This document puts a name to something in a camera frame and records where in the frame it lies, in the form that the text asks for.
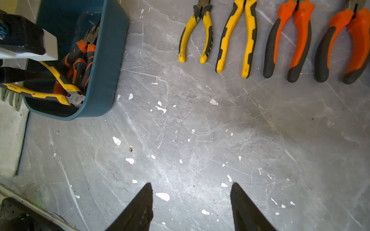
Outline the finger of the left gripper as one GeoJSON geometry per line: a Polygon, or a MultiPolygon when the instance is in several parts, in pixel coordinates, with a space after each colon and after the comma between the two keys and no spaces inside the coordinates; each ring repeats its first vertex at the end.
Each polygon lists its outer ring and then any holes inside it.
{"type": "Polygon", "coordinates": [[[28,80],[55,79],[53,75],[17,69],[13,67],[1,67],[0,84],[11,84],[28,80]]]}

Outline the yellow black striped pliers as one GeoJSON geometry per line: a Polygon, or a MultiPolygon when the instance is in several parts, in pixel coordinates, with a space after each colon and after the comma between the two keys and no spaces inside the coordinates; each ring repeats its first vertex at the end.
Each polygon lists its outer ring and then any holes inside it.
{"type": "Polygon", "coordinates": [[[206,34],[206,41],[205,41],[205,47],[203,50],[203,53],[200,57],[200,63],[204,64],[207,62],[210,52],[212,50],[213,45],[213,25],[211,20],[211,10],[212,5],[210,4],[211,1],[208,0],[199,0],[197,5],[193,6],[193,14],[190,17],[189,21],[187,22],[182,35],[180,37],[179,42],[179,61],[181,63],[184,63],[186,61],[186,49],[188,44],[188,39],[193,31],[193,29],[196,27],[200,19],[202,19],[204,28],[205,28],[205,34],[206,34]]]}

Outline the teal plastic storage box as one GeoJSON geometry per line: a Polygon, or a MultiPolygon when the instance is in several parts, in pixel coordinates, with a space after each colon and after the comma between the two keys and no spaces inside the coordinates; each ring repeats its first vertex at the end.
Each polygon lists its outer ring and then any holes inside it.
{"type": "Polygon", "coordinates": [[[118,1],[40,1],[36,24],[57,38],[58,57],[72,51],[96,22],[100,22],[92,75],[81,108],[58,102],[24,98],[36,114],[62,121],[98,117],[115,99],[129,19],[118,1]]]}

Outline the white green work glove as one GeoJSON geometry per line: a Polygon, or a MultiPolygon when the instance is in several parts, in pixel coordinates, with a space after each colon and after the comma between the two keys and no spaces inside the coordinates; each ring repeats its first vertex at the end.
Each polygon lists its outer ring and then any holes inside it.
{"type": "Polygon", "coordinates": [[[1,89],[1,176],[17,174],[29,110],[24,97],[1,89]]]}

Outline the orange grey pliers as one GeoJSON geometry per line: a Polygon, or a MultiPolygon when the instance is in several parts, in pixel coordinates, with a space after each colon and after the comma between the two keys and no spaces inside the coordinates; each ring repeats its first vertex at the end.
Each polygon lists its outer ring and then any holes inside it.
{"type": "Polygon", "coordinates": [[[266,79],[272,77],[274,73],[277,62],[279,39],[285,24],[293,16],[293,23],[297,29],[297,44],[287,74],[287,81],[295,83],[298,80],[311,44],[311,14],[314,8],[314,4],[310,1],[288,0],[280,6],[277,12],[277,20],[267,39],[263,69],[263,75],[266,79]]]}

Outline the yellow wide handle pliers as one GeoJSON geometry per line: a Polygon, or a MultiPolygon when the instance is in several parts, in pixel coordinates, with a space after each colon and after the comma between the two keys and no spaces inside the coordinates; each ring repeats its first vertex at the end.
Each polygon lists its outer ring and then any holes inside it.
{"type": "Polygon", "coordinates": [[[53,75],[57,82],[62,86],[66,93],[54,94],[54,93],[44,93],[30,90],[24,86],[18,85],[18,82],[11,84],[1,84],[1,88],[10,90],[20,95],[23,95],[28,98],[38,98],[48,101],[59,102],[63,105],[81,107],[82,102],[85,100],[85,96],[82,94],[79,87],[73,85],[70,80],[66,78],[60,70],[53,65],[50,61],[41,61],[43,66],[45,66],[51,74],[53,75]]]}

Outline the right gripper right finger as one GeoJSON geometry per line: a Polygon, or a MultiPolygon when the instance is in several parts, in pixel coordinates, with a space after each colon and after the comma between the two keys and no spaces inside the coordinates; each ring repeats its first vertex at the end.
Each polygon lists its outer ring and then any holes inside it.
{"type": "Polygon", "coordinates": [[[230,199],[236,231],[277,231],[236,182],[230,199]]]}

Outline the aluminium front rail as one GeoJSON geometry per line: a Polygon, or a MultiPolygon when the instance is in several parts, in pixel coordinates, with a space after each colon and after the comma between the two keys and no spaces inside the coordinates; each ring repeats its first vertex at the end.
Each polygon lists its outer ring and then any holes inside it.
{"type": "Polygon", "coordinates": [[[77,231],[78,228],[1,184],[1,230],[77,231]]]}

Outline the small orange black pliers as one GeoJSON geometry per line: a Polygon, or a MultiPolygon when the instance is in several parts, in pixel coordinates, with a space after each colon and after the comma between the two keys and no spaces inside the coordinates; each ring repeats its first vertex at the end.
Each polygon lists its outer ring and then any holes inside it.
{"type": "Polygon", "coordinates": [[[76,42],[73,50],[57,65],[71,83],[85,92],[91,76],[96,41],[100,23],[89,29],[84,37],[76,42]]]}

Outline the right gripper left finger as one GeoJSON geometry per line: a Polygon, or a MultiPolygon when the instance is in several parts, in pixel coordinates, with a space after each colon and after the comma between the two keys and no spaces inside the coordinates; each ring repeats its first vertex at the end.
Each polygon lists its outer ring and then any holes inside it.
{"type": "Polygon", "coordinates": [[[148,231],[153,219],[153,190],[146,183],[107,231],[148,231]]]}

